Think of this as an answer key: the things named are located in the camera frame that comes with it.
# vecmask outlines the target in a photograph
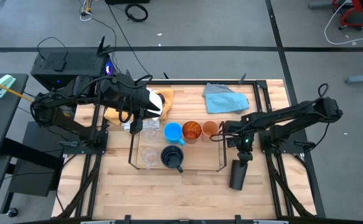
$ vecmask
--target red chair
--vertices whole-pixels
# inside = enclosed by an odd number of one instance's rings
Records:
[[[340,30],[345,27],[363,28],[363,0],[351,0],[352,4],[344,5],[339,12],[342,13]],[[338,0],[332,0],[333,7],[338,9]]]

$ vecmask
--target blue mug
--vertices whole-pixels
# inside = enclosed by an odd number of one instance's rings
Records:
[[[182,146],[185,144],[184,140],[182,140],[182,128],[180,124],[176,122],[171,122],[165,125],[163,134],[168,143],[179,143]]]

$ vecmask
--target transparent tray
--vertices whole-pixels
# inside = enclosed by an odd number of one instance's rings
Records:
[[[156,140],[146,138],[145,131],[133,135],[131,138],[131,146],[129,153],[129,164],[136,169],[147,169],[147,165],[143,160],[143,152],[145,150],[156,151],[156,165],[150,166],[150,169],[168,169],[161,162],[162,150],[169,145],[163,135],[163,128],[167,122],[161,121],[160,130],[156,132]],[[224,122],[221,122],[219,129],[222,133]],[[185,143],[180,147],[184,153],[184,160],[181,164],[183,170],[216,170],[220,171],[227,166],[227,156],[225,153],[225,141],[219,142],[203,142],[201,138],[194,144]]]

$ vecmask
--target floor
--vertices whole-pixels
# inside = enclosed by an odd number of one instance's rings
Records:
[[[350,75],[363,75],[363,41],[327,43],[323,29],[332,10],[310,11],[309,2],[151,0],[145,5],[149,17],[143,23],[127,21],[123,12],[112,10],[130,44],[142,47],[136,54],[154,78],[164,78],[163,72],[170,78],[240,78],[244,73],[246,78],[280,78],[291,102],[316,98],[317,87],[329,83],[328,96],[337,99],[344,116],[330,125],[312,152],[319,191],[328,218],[363,220],[363,84],[344,83]],[[113,45],[115,37],[107,27],[79,20],[79,7],[77,0],[0,0],[0,73],[29,73],[35,47],[49,36],[67,47],[96,47],[105,35],[106,43]],[[94,1],[92,9],[95,19],[115,29],[117,46],[127,47],[105,3]],[[337,27],[335,19],[327,31],[334,42],[363,37],[363,31]],[[54,40],[42,44],[58,46]],[[128,69],[135,78],[144,75],[134,55],[123,49],[116,53],[120,69]],[[45,89],[30,77],[26,91],[36,94]],[[22,100],[20,107],[26,109],[28,103]],[[17,110],[7,136],[22,141],[28,121],[30,115]],[[323,124],[314,125],[307,129],[308,139],[316,142],[323,132]],[[0,202],[7,185],[5,181]],[[54,194],[16,195],[12,206],[19,209],[19,216],[0,215],[0,224],[48,219],[54,200]]]

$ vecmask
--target black mug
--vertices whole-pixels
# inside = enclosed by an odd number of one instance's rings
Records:
[[[167,146],[161,153],[161,160],[164,166],[167,168],[176,168],[182,173],[181,164],[184,160],[184,153],[177,146]]]

